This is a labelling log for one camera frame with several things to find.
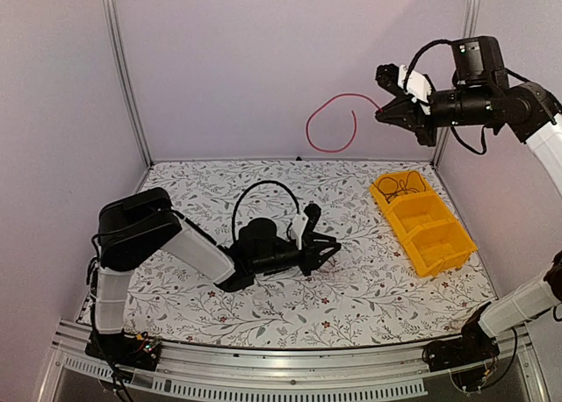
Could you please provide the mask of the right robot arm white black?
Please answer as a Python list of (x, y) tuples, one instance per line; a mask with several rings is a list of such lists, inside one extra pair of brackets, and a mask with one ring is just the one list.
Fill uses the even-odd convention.
[[(449, 90), (436, 90), (427, 75), (414, 70), (422, 55), (439, 45), (450, 48), (455, 63)], [(378, 66), (375, 81), (393, 95), (376, 111), (377, 121), (408, 130), (425, 147), (436, 146), (437, 131), (443, 127), (481, 126), (499, 133), (508, 126), (554, 185), (561, 185), (561, 104), (538, 83), (505, 67), (496, 38), (435, 39), (406, 66)], [(548, 270), (478, 309), (463, 326), (454, 356), (461, 363), (473, 363), (486, 352), (488, 340), (560, 303), (561, 256), (555, 255)]]

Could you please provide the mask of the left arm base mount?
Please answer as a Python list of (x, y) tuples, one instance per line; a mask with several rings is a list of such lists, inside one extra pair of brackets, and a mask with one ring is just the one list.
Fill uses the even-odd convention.
[(162, 352), (162, 338), (149, 336), (147, 332), (128, 335), (99, 334), (92, 332), (85, 354), (106, 361), (110, 365), (122, 365), (140, 370), (155, 371)]

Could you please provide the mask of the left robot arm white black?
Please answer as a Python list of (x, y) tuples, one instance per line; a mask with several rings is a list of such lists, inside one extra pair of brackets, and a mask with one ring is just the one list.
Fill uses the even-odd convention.
[(320, 216), (315, 203), (299, 208), (285, 238), (273, 220), (252, 219), (233, 230), (233, 243), (225, 248), (176, 211), (161, 187), (109, 203), (98, 214), (89, 273), (97, 348), (113, 362), (130, 355), (130, 342), (121, 335), (128, 286), (134, 271), (154, 253), (175, 256), (225, 292), (244, 290), (258, 275), (293, 267), (311, 276), (342, 247), (336, 238), (316, 232)]

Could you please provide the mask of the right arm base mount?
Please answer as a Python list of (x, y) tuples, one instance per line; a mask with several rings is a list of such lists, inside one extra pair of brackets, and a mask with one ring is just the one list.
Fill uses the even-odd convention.
[(481, 391), (496, 371), (500, 349), (495, 338), (461, 335), (451, 340), (431, 341), (421, 358), (431, 372), (448, 370), (454, 386), (463, 392)]

